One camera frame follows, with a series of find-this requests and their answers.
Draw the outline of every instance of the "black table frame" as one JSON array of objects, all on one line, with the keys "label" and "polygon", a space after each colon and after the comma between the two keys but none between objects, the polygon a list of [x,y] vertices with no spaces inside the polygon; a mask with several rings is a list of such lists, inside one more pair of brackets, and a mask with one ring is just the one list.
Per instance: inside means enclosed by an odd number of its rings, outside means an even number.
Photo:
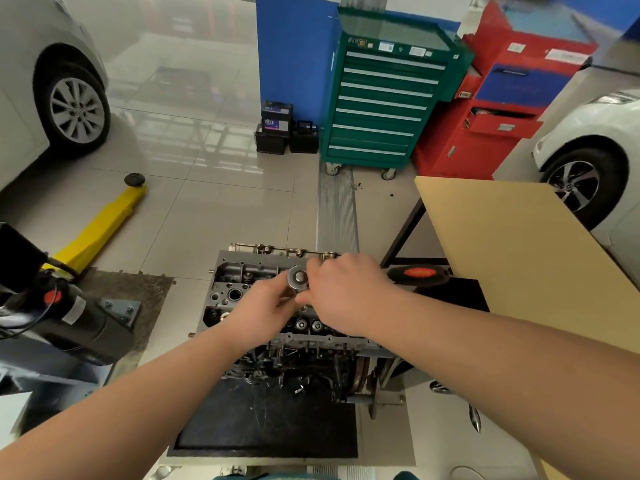
[{"label": "black table frame", "polygon": [[422,199],[418,199],[413,210],[406,218],[402,229],[396,236],[393,244],[387,251],[387,254],[380,263],[381,268],[388,268],[389,266],[397,265],[414,265],[414,264],[431,264],[433,266],[448,266],[449,260],[447,258],[399,258],[397,257],[400,250],[403,248],[404,243],[409,239],[411,233],[420,222],[421,218],[425,215],[427,209],[422,202]]}]

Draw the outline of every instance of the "wooden table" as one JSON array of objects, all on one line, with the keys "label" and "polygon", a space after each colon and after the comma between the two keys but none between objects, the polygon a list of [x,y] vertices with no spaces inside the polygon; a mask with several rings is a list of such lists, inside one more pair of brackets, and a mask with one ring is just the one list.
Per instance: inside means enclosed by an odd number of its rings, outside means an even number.
[{"label": "wooden table", "polygon": [[548,185],[415,183],[454,275],[478,280],[492,312],[640,353],[640,293]]}]

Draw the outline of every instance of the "alloy wheel rim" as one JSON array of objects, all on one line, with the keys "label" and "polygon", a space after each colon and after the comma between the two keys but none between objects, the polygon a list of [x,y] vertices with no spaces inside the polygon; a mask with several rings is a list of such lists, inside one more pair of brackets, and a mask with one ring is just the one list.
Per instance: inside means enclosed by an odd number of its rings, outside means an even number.
[{"label": "alloy wheel rim", "polygon": [[58,81],[49,96],[49,110],[58,130],[75,143],[91,143],[104,129],[100,96],[84,80],[67,77]]},{"label": "alloy wheel rim", "polygon": [[569,210],[577,212],[598,193],[600,174],[591,163],[577,160],[558,167],[549,175],[547,183]]}]

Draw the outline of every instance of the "ratchet handle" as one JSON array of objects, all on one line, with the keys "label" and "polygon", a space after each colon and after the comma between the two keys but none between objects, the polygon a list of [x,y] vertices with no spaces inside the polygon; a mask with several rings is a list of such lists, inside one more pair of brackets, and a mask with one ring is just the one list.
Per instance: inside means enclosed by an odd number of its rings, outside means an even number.
[{"label": "ratchet handle", "polygon": [[398,266],[392,267],[387,276],[396,285],[428,288],[443,285],[449,281],[449,272],[440,266]]}]

